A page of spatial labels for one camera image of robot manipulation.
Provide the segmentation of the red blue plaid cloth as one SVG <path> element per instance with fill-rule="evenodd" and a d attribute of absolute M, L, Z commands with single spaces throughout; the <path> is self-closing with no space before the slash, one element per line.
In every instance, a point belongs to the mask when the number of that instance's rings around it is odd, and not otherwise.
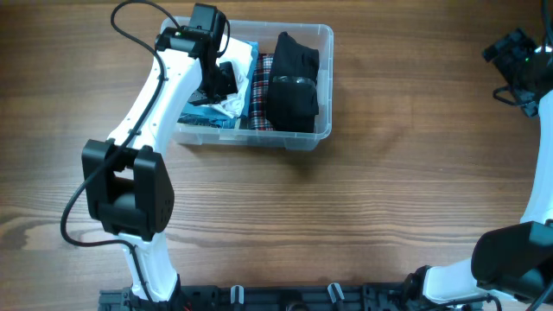
<path fill-rule="evenodd" d="M 269 76 L 273 62 L 272 54 L 260 54 L 251 82 L 251 102 L 248 128 L 250 130 L 274 130 L 266 117 L 266 104 L 269 90 Z"/>

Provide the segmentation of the black cloth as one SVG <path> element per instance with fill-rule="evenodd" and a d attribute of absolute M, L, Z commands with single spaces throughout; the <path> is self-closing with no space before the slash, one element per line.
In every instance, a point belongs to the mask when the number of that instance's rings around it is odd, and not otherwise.
<path fill-rule="evenodd" d="M 312 133 L 319 114 L 320 53 L 282 32 L 270 68 L 266 118 L 275 130 Z"/>

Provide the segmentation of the blue denim cloth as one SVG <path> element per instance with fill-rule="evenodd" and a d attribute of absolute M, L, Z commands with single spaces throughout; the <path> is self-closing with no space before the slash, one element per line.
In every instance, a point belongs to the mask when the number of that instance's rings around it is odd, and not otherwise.
<path fill-rule="evenodd" d="M 194 106 L 186 103 L 178 118 L 180 124 L 232 129 L 240 118 L 248 115 L 251 102 L 251 82 L 259 56 L 256 41 L 231 38 L 226 52 L 216 63 L 230 61 L 238 92 L 230 94 L 221 104 Z"/>

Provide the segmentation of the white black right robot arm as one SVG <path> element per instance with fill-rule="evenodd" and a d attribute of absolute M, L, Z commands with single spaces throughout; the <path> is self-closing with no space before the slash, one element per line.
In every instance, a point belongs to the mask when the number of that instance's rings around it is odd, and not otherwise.
<path fill-rule="evenodd" d="M 531 196 L 518 224 L 485 233 L 469 259 L 409 275 L 400 292 L 403 308 L 471 309 L 513 299 L 536 310 L 552 303 L 552 31 L 536 44 L 515 29 L 482 56 L 506 82 L 493 98 L 539 119 Z"/>

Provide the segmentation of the white t-shirt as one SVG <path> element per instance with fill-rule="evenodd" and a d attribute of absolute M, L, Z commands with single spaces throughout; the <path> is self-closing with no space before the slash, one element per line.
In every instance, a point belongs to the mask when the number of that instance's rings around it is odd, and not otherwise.
<path fill-rule="evenodd" d="M 246 107 L 250 103 L 250 89 L 253 72 L 258 57 L 257 43 L 240 41 L 230 38 L 226 52 L 218 60 L 218 64 L 230 61 L 235 73 L 238 92 L 227 96 L 220 104 L 208 105 L 209 118 L 230 120 L 246 115 Z"/>

